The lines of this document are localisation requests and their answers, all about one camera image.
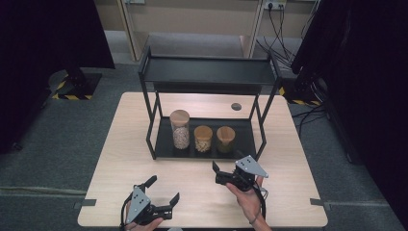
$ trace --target shelf frame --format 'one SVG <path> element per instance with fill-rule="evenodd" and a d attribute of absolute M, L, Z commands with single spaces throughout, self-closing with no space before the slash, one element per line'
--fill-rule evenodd
<path fill-rule="evenodd" d="M 169 136 L 170 139 L 160 138 L 161 133 L 163 133 L 162 130 L 168 129 L 166 126 L 169 126 L 169 124 L 164 125 L 164 121 L 168 119 L 168 116 L 163 115 L 160 100 L 161 93 L 206 93 L 254 96 L 254 102 L 248 119 L 211 118 L 207 119 L 206 121 L 208 122 L 207 125 L 210 126 L 213 126 L 212 122 L 214 124 L 218 124 L 220 120 L 224 121 L 226 124 L 228 124 L 228 121 L 237 122 L 236 120 L 240 120 L 242 124 L 249 124 L 251 130 L 249 136 L 249 146 L 251 146 L 251 150 L 245 150 L 245 155 L 247 155 L 247 152 L 249 152 L 249 154 L 255 160 L 258 160 L 261 157 L 261 154 L 267 144 L 264 121 L 268 115 L 268 110 L 273 101 L 273 97 L 280 88 L 282 81 L 279 66 L 273 55 L 268 56 L 266 59 L 157 56 L 152 55 L 150 47 L 147 46 L 140 61 L 138 74 L 150 120 L 146 135 L 146 142 L 153 160 L 156 160 L 157 157 L 240 159 L 242 155 L 242 152 L 239 149 L 236 149 L 236 147 L 235 151 L 231 154 L 223 155 L 217 153 L 214 145 L 212 145 L 213 148 L 211 155 L 196 155 L 196 153 L 193 153 L 193 143 L 190 144 L 185 154 L 180 154 L 181 151 L 175 150 L 176 148 L 173 148 L 173 156 L 157 153 L 156 149 L 158 149 L 158 147 L 161 149 L 160 145 L 166 145 L 168 147 L 169 140 L 172 143 L 171 136 Z M 153 84 L 153 89 L 151 90 L 155 93 L 153 107 L 150 103 L 149 90 L 146 83 Z M 258 98 L 261 94 L 263 86 L 270 86 L 272 89 L 268 94 L 268 102 L 264 108 L 264 111 L 261 113 Z M 156 147 L 153 147 L 151 135 L 156 113 L 158 111 L 160 116 L 160 125 L 158 138 L 156 140 Z M 262 143 L 258 151 L 255 147 L 251 126 L 251 120 L 254 113 L 256 113 L 256 117 L 258 119 L 262 139 Z M 206 118 L 192 117 L 191 121 L 195 119 Z M 194 141 L 193 136 L 190 135 L 190 137 L 191 141 Z M 216 143 L 216 136 L 213 136 L 212 143 Z"/>

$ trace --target hand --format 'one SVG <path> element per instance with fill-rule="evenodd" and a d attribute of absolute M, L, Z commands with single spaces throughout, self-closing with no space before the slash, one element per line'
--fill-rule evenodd
<path fill-rule="evenodd" d="M 259 187 L 262 187 L 263 181 L 264 177 L 257 176 L 256 183 Z M 255 230 L 271 230 L 264 217 L 260 214 L 261 201 L 253 189 L 247 192 L 242 192 L 231 183 L 226 183 L 225 186 L 237 197 L 238 204 L 241 206 L 243 214 L 249 221 L 253 221 L 251 224 Z"/>
<path fill-rule="evenodd" d="M 131 204 L 131 201 L 129 201 L 126 204 L 126 214 L 129 213 L 130 204 Z M 125 226 L 125 230 L 126 231 L 128 230 L 129 231 L 152 231 L 155 228 L 157 228 L 159 224 L 163 222 L 163 220 L 164 220 L 163 218 L 156 218 L 146 225 L 139 225 L 139 224 L 136 224 L 135 222 L 131 222 Z"/>
<path fill-rule="evenodd" d="M 262 187 L 263 181 L 264 177 L 257 176 L 256 182 L 259 187 Z M 259 201 L 259 198 L 253 189 L 247 192 L 242 192 L 233 184 L 227 183 L 225 186 L 237 197 L 238 204 L 242 207 L 243 214 L 248 220 L 253 220 L 257 215 L 259 216 L 261 201 Z"/>

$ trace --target cabinet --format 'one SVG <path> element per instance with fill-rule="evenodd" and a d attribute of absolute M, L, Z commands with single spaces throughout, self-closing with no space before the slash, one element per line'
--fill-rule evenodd
<path fill-rule="evenodd" d="M 266 145 L 264 121 L 282 79 L 273 56 L 266 59 L 157 56 L 152 55 L 150 47 L 146 47 L 140 61 L 139 77 L 150 119 L 146 141 L 154 160 L 157 157 L 239 159 L 242 155 L 251 155 L 258 160 L 261 156 Z M 269 98 L 261 111 L 258 97 L 265 93 L 265 89 L 268 89 Z M 155 92 L 154 101 L 149 97 L 149 91 Z M 169 116 L 162 110 L 160 97 L 163 93 L 250 95 L 253 96 L 253 104 L 247 117 L 243 118 L 192 116 L 190 146 L 180 150 L 173 146 Z M 160 117 L 160 121 L 153 147 L 151 136 L 156 116 Z M 254 142 L 252 119 L 258 120 L 262 138 L 258 150 Z M 209 153 L 196 152 L 193 130 L 199 125 L 209 126 L 214 134 L 221 126 L 233 128 L 236 131 L 233 151 L 220 155 L 215 146 L 217 137 L 213 136 Z"/>

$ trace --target cork lid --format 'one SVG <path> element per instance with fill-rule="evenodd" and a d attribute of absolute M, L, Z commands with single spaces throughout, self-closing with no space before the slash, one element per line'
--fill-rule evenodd
<path fill-rule="evenodd" d="M 190 120 L 190 115 L 184 110 L 176 110 L 171 113 L 170 121 L 176 126 L 183 126 Z"/>
<path fill-rule="evenodd" d="M 194 136 L 199 141 L 207 141 L 213 136 L 213 130 L 209 126 L 201 125 L 194 129 Z"/>
<path fill-rule="evenodd" d="M 234 140 L 235 131 L 228 126 L 222 126 L 217 130 L 217 137 L 222 144 L 227 145 L 230 141 Z"/>

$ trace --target jar with grains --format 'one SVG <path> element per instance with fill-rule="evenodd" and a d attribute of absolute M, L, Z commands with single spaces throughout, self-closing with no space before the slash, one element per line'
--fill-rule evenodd
<path fill-rule="evenodd" d="M 190 145 L 189 121 L 190 115 L 184 110 L 176 110 L 170 115 L 174 146 L 178 149 L 186 149 Z"/>
<path fill-rule="evenodd" d="M 194 129 L 195 149 L 198 152 L 207 152 L 211 149 L 213 130 L 209 126 L 198 126 Z"/>
<path fill-rule="evenodd" d="M 217 150 L 220 153 L 230 153 L 234 148 L 235 131 L 228 126 L 217 130 Z"/>

